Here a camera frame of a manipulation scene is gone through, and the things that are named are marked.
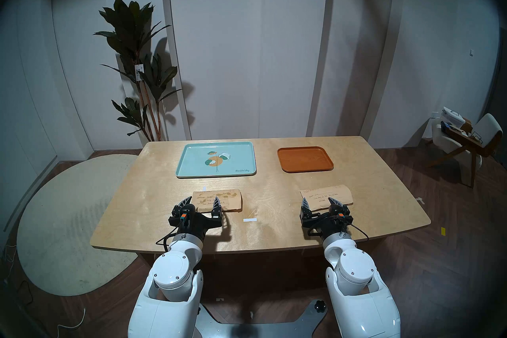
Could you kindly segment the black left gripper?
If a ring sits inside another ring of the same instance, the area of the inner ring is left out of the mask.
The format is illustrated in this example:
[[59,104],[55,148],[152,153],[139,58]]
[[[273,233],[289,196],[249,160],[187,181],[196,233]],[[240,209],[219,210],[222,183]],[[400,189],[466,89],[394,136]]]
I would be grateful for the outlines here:
[[176,236],[191,235],[199,240],[204,240],[206,232],[209,229],[222,227],[222,206],[218,197],[214,198],[211,217],[203,214],[187,214],[185,221],[180,216],[183,210],[186,211],[187,206],[191,204],[192,196],[186,197],[176,204],[172,209],[172,217],[168,218],[168,222],[172,227],[176,227]]

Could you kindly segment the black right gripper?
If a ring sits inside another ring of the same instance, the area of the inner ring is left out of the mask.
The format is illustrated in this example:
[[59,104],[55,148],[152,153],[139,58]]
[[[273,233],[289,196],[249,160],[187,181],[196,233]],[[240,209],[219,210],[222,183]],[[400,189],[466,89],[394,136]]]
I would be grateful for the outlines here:
[[300,220],[302,227],[307,229],[307,237],[327,239],[333,234],[346,235],[347,227],[352,225],[353,217],[347,205],[339,200],[328,197],[330,206],[328,214],[311,214],[306,198],[302,199]]

